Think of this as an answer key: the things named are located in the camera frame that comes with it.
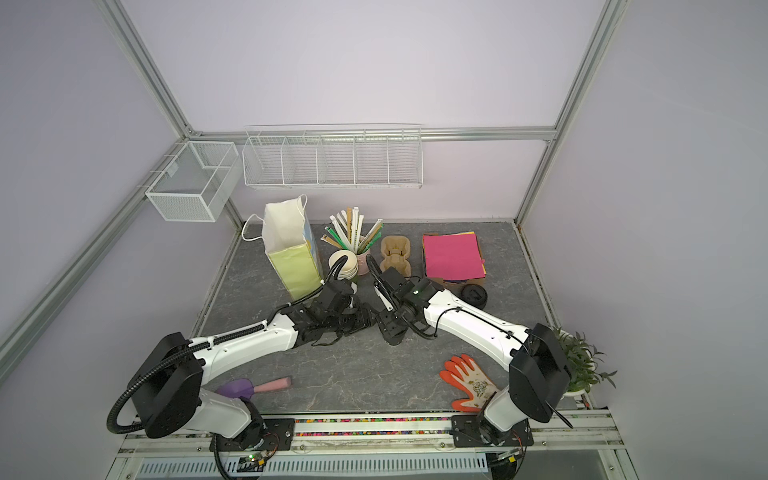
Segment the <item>wire mesh basket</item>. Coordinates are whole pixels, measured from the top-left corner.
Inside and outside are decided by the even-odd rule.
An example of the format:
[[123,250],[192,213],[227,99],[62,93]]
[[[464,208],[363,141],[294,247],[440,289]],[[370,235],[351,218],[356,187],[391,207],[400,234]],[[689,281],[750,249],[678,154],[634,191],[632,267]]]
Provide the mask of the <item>wire mesh basket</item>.
[[245,184],[255,189],[421,187],[421,134],[249,134],[243,172]]
[[240,179],[232,142],[188,141],[147,189],[167,221],[215,222]]

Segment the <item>orange glove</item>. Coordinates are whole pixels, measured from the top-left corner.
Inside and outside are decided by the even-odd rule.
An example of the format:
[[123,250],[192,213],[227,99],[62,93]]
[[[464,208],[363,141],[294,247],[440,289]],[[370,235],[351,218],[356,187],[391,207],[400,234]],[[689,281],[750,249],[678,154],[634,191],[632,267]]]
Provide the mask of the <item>orange glove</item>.
[[482,406],[498,392],[498,388],[490,378],[480,370],[475,360],[469,355],[461,358],[452,356],[445,362],[445,370],[440,372],[440,378],[462,390],[468,399],[455,400],[451,407],[460,412],[479,412]]

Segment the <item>white bag handle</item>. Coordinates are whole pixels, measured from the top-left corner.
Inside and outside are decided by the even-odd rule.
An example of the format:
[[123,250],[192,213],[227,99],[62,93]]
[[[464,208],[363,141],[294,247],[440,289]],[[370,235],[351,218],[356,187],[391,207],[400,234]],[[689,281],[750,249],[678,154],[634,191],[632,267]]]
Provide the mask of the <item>white bag handle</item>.
[[[306,219],[306,211],[305,211],[306,210],[306,204],[307,204],[307,202],[309,202],[310,199],[308,198],[308,196],[306,194],[301,194],[301,195],[299,195],[299,203],[300,204],[301,204],[301,197],[304,197],[304,203],[301,205],[301,210],[300,210],[299,213],[301,214],[302,217],[304,217],[304,219]],[[246,242],[253,242],[254,240],[259,240],[260,238],[263,238],[260,235],[258,237],[254,237],[254,238],[246,238],[245,237],[245,230],[248,228],[248,222],[250,222],[250,219],[252,219],[254,217],[256,217],[259,220],[261,220],[262,222],[264,222],[264,219],[262,217],[259,217],[258,214],[252,214],[250,217],[248,217],[248,220],[245,220],[245,224],[243,225],[243,229],[240,231],[240,238],[242,238]]]
[[262,217],[259,217],[258,214],[252,214],[250,217],[248,217],[248,220],[245,220],[245,223],[243,224],[243,229],[242,229],[242,231],[240,231],[240,238],[242,238],[246,242],[253,242],[254,240],[259,240],[261,238],[260,235],[258,237],[254,237],[254,238],[246,238],[245,237],[245,229],[248,228],[248,222],[250,222],[250,219],[252,219],[254,217],[256,217],[259,220],[261,220],[262,222],[264,222],[264,219]]

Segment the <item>gray marble tabletop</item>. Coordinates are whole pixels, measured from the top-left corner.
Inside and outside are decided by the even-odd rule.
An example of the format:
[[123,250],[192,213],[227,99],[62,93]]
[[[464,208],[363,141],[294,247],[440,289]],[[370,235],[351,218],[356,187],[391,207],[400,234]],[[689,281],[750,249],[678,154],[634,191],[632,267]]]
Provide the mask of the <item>gray marble tabletop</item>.
[[[313,225],[323,267],[335,251],[320,242],[324,225]],[[544,310],[528,271],[525,257],[510,223],[394,223],[385,235],[405,235],[411,240],[409,259],[414,275],[423,276],[421,236],[425,232],[475,231],[488,271],[485,311],[514,323],[546,323]],[[250,228],[258,234],[260,226]],[[372,248],[377,260],[379,244]],[[382,309],[372,289],[370,275],[359,278],[362,301]],[[203,335],[226,332],[263,319],[275,306],[290,301],[259,241],[241,242],[221,290],[203,327]],[[332,346],[301,346],[273,353],[232,369],[206,388],[215,390],[233,379],[247,378],[254,385],[291,377],[293,385],[279,392],[257,393],[254,405],[262,413],[298,412],[398,412],[450,410],[451,402],[464,396],[439,377],[443,363],[466,353],[503,388],[507,373],[485,354],[460,339],[442,333],[426,340],[409,332],[400,345],[390,346],[373,326],[342,338]]]

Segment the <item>paper bag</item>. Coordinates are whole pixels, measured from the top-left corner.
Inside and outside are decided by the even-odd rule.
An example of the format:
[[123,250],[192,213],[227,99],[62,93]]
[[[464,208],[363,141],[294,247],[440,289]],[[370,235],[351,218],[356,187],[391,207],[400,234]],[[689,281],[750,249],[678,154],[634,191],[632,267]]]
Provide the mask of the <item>paper bag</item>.
[[263,221],[261,237],[246,238],[248,222],[243,227],[243,240],[263,239],[266,256],[294,300],[320,286],[322,271],[305,207],[306,195],[278,204],[267,204],[263,219],[256,214],[251,215]]

